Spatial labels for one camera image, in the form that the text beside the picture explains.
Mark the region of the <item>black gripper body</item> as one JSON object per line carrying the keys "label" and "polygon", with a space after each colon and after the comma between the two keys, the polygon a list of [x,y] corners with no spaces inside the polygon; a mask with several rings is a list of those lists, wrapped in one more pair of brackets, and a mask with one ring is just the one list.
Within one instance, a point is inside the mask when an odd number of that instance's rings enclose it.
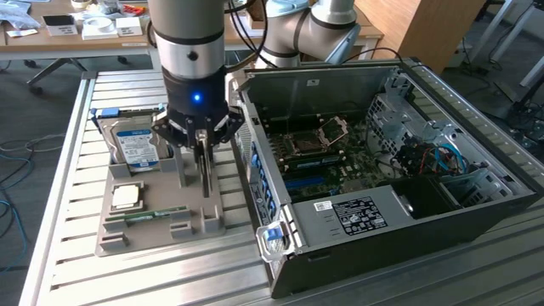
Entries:
{"label": "black gripper body", "polygon": [[214,128],[230,113],[226,93],[226,69],[220,68],[206,78],[178,78],[163,68],[163,79],[168,94],[168,118],[182,128],[187,128],[187,118],[195,129]]}

